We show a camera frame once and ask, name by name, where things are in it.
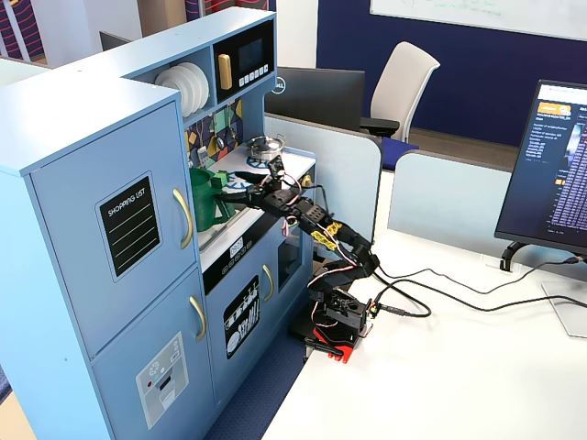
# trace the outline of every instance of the shopping list sign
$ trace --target shopping list sign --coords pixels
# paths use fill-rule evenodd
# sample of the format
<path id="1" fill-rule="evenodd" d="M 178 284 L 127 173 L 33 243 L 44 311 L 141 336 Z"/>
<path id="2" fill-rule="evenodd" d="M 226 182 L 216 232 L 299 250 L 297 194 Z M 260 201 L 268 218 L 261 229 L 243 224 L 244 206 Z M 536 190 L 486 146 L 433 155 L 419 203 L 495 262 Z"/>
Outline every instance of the shopping list sign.
<path id="1" fill-rule="evenodd" d="M 149 176 L 103 203 L 100 215 L 117 277 L 161 242 Z"/>

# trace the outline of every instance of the colorful tile backsplash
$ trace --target colorful tile backsplash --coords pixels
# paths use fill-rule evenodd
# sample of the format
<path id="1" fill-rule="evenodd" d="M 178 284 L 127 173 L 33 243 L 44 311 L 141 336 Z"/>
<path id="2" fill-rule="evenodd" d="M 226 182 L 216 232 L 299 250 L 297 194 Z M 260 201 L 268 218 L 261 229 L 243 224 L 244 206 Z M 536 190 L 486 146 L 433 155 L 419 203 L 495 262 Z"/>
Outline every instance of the colorful tile backsplash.
<path id="1" fill-rule="evenodd" d="M 210 158 L 206 167 L 218 162 L 243 141 L 241 100 L 193 124 L 187 129 L 186 136 L 194 167 L 200 166 L 196 151 L 201 147 L 206 148 Z"/>

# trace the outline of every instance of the robotic arm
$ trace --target robotic arm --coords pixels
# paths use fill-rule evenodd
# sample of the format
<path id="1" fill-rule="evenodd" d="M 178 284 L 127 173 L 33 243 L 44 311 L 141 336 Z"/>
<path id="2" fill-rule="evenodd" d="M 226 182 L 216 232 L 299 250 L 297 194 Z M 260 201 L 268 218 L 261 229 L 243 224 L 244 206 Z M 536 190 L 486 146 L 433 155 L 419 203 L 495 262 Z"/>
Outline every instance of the robotic arm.
<path id="1" fill-rule="evenodd" d="M 216 197 L 283 217 L 288 226 L 297 223 L 304 232 L 340 256 L 341 259 L 327 263 L 326 271 L 308 283 L 308 290 L 310 299 L 316 302 L 312 321 L 319 342 L 313 346 L 346 362 L 365 330 L 367 317 L 376 313 L 371 310 L 371 300 L 366 304 L 359 302 L 341 287 L 370 277 L 379 267 L 379 259 L 371 253 L 371 243 L 363 236 L 333 219 L 312 199 L 303 197 L 299 183 L 298 191 L 282 188 L 287 174 L 280 156 L 271 160 L 268 167 L 269 175 L 237 172 L 239 178 L 252 185 L 244 192 L 222 193 Z M 341 243 L 349 245 L 351 251 Z"/>

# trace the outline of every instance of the whiteboard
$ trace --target whiteboard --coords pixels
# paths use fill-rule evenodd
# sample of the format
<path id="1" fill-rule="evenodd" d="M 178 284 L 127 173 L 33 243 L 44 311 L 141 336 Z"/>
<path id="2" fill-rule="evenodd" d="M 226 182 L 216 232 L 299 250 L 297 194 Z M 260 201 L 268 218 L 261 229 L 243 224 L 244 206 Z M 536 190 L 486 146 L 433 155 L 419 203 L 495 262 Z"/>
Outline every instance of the whiteboard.
<path id="1" fill-rule="evenodd" d="M 587 0 L 371 0 L 371 13 L 587 40 Z"/>

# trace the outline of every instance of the black monitor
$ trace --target black monitor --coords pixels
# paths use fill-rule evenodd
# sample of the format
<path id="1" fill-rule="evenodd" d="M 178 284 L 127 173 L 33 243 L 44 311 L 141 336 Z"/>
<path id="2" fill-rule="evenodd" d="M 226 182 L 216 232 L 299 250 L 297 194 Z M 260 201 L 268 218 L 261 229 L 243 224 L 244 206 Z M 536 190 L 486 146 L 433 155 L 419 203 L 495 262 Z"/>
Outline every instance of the black monitor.
<path id="1" fill-rule="evenodd" d="M 540 81 L 495 236 L 587 254 L 587 85 Z"/>
<path id="2" fill-rule="evenodd" d="M 123 44 L 130 42 L 129 39 L 117 37 L 116 35 L 109 34 L 104 31 L 100 31 L 100 42 L 102 43 L 102 51 L 107 51 Z"/>
<path id="3" fill-rule="evenodd" d="M 279 67 L 265 111 L 325 126 L 360 130 L 364 71 Z"/>

